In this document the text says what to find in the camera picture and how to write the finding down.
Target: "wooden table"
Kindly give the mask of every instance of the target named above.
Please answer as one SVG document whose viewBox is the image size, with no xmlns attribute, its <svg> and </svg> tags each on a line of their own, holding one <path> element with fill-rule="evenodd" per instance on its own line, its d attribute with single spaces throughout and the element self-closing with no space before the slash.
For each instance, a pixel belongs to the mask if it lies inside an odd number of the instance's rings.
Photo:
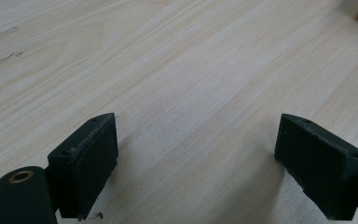
<svg viewBox="0 0 358 224">
<path fill-rule="evenodd" d="M 358 147 L 357 13 L 351 0 L 0 0 L 0 177 L 46 167 L 115 112 L 118 166 L 84 223 L 328 223 L 273 151 L 281 113 Z"/>
</svg>

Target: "black clamp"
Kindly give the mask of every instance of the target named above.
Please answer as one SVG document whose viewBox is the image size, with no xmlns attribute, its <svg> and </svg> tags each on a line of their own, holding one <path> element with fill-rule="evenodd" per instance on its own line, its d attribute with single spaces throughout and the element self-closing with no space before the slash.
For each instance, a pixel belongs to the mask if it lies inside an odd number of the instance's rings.
<svg viewBox="0 0 358 224">
<path fill-rule="evenodd" d="M 275 158 L 331 220 L 358 207 L 358 148 L 316 123 L 283 114 Z"/>
<path fill-rule="evenodd" d="M 117 165 L 115 114 L 88 120 L 48 154 L 48 167 L 23 167 L 0 179 L 0 224 L 86 219 Z"/>
</svg>

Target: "wood grain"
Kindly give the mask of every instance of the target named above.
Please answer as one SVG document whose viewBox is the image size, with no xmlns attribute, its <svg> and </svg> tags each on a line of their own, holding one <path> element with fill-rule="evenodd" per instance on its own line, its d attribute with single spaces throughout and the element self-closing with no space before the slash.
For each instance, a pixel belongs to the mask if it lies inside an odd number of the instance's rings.
<svg viewBox="0 0 358 224">
<path fill-rule="evenodd" d="M 328 223 L 273 150 L 283 112 L 358 147 L 357 13 L 350 0 L 0 0 L 0 177 L 46 167 L 115 112 L 118 166 L 85 223 Z"/>
</svg>

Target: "black plastic part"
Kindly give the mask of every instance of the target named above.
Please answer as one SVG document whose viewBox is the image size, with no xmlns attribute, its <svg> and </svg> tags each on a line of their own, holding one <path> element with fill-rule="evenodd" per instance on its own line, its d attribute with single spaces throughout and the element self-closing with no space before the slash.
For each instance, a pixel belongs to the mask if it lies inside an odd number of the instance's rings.
<svg viewBox="0 0 358 224">
<path fill-rule="evenodd" d="M 48 182 L 62 217 L 86 219 L 117 165 L 115 115 L 88 120 L 48 155 Z"/>
<path fill-rule="evenodd" d="M 310 120 L 283 114 L 275 158 L 329 219 L 358 206 L 358 148 Z"/>
<path fill-rule="evenodd" d="M 57 223 L 40 167 L 23 167 L 0 179 L 0 224 L 17 223 Z"/>
</svg>

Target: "screw hole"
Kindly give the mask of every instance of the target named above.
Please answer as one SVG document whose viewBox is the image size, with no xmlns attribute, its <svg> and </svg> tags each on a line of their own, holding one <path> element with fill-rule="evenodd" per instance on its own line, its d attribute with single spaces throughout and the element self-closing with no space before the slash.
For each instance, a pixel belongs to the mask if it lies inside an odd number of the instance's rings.
<svg viewBox="0 0 358 224">
<path fill-rule="evenodd" d="M 354 158 L 358 159 L 358 153 L 355 152 L 355 153 L 352 153 L 351 155 L 352 155 Z"/>
<path fill-rule="evenodd" d="M 32 171 L 21 171 L 11 176 L 8 182 L 10 182 L 11 184 L 18 184 L 31 178 L 33 175 L 34 172 Z"/>
<path fill-rule="evenodd" d="M 63 152 L 61 152 L 61 154 L 64 155 L 64 156 L 69 155 L 69 153 L 71 153 L 71 151 L 69 149 L 66 149 Z"/>
</svg>

